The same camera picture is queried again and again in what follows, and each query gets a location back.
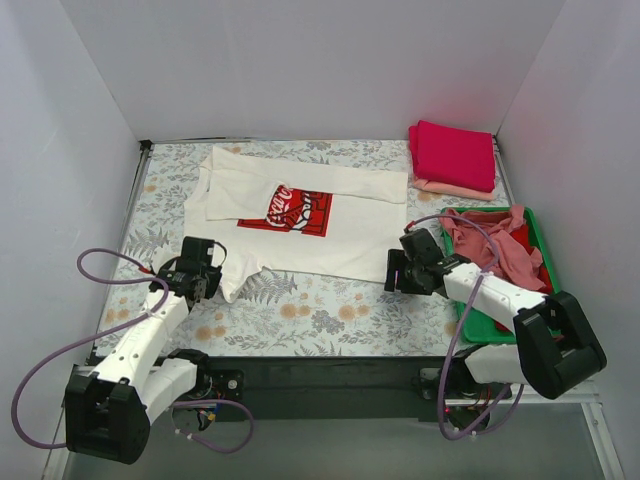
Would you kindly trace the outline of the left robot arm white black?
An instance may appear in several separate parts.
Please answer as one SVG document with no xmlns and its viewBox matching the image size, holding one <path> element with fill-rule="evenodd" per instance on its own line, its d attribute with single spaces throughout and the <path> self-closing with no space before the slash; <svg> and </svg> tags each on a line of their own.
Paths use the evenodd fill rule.
<svg viewBox="0 0 640 480">
<path fill-rule="evenodd" d="M 215 240 L 187 237 L 179 256 L 155 270 L 143 304 L 144 318 L 86 376 L 74 375 L 64 395 L 67 448 L 124 464 L 138 460 L 157 418 L 179 397 L 205 398 L 213 386 L 208 357 L 176 350 L 155 363 L 173 331 L 222 278 Z"/>
</svg>

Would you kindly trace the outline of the folded magenta t-shirt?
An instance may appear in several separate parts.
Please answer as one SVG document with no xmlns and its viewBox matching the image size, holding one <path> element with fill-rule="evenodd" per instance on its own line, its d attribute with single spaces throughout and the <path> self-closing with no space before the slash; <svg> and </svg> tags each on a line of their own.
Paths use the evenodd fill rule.
<svg viewBox="0 0 640 480">
<path fill-rule="evenodd" d="M 408 129 L 417 179 L 489 193 L 495 188 L 493 137 L 488 132 L 420 120 Z"/>
</svg>

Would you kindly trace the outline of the folded light pink t-shirt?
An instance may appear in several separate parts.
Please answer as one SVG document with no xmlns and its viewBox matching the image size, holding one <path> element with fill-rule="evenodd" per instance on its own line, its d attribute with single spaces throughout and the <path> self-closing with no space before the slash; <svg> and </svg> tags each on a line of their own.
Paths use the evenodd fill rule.
<svg viewBox="0 0 640 480">
<path fill-rule="evenodd" d="M 486 202 L 494 200 L 494 194 L 492 192 L 482 192 L 446 183 L 419 179 L 417 177 L 413 178 L 413 186 L 421 191 L 429 193 L 444 194 Z"/>
</svg>

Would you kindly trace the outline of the white Coca-Cola t-shirt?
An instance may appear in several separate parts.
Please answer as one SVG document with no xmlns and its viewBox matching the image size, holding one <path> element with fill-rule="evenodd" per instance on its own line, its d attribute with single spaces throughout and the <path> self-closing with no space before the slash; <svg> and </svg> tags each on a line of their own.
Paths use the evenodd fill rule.
<svg viewBox="0 0 640 480">
<path fill-rule="evenodd" d="M 382 283 L 407 220 L 408 176 L 259 158 L 215 147 L 184 203 L 184 233 L 226 248 L 233 302 L 264 269 Z"/>
</svg>

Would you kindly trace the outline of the crumpled red t-shirt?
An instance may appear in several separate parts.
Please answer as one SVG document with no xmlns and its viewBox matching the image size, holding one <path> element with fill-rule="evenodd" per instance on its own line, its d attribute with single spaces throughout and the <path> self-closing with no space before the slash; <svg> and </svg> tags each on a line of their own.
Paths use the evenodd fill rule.
<svg viewBox="0 0 640 480">
<path fill-rule="evenodd" d="M 525 249 L 527 254 L 531 257 L 532 262 L 538 263 L 538 266 L 535 267 L 535 270 L 537 271 L 538 280 L 543 283 L 543 287 L 540 288 L 539 291 L 545 294 L 552 294 L 554 292 L 554 287 L 551 281 L 551 277 L 546 264 L 544 263 L 542 252 L 531 241 L 532 233 L 529 225 L 524 224 L 519 229 L 514 230 L 511 233 L 511 236 Z"/>
</svg>

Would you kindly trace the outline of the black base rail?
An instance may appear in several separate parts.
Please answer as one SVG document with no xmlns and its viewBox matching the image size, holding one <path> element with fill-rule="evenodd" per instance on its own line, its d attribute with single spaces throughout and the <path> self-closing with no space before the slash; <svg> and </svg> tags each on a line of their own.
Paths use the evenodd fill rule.
<svg viewBox="0 0 640 480">
<path fill-rule="evenodd" d="M 257 420 L 436 420 L 440 356 L 210 357 L 180 401 L 234 400 Z"/>
</svg>

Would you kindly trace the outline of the crumpled pink t-shirt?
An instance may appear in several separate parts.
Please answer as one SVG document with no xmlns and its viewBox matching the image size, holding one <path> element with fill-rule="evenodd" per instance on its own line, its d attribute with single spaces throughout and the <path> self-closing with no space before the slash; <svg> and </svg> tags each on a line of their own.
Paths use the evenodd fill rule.
<svg viewBox="0 0 640 480">
<path fill-rule="evenodd" d="M 539 291 L 543 283 L 537 278 L 531 257 L 525 249 L 512 238 L 511 233 L 524 224 L 525 207 L 514 205 L 508 211 L 468 210 L 462 213 L 447 209 L 445 214 L 466 218 L 482 228 L 493 240 L 499 252 L 499 262 L 491 267 L 495 276 L 532 291 Z M 473 226 L 461 220 L 441 218 L 444 231 L 451 237 L 456 254 L 469 258 L 480 267 L 485 267 L 494 259 L 490 243 Z"/>
</svg>

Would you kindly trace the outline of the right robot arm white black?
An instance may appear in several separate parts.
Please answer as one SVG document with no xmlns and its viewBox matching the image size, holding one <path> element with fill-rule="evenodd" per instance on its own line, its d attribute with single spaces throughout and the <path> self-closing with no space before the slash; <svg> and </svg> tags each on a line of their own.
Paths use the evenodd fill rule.
<svg viewBox="0 0 640 480">
<path fill-rule="evenodd" d="M 454 389 L 475 397 L 489 383 L 525 384 L 556 399 L 602 371 L 607 358 L 595 332 L 571 294 L 526 290 L 490 273 L 470 259 L 443 255 L 432 235 L 408 232 L 387 255 L 388 292 L 432 295 L 461 302 L 511 332 L 512 344 L 473 347 L 458 359 Z"/>
</svg>

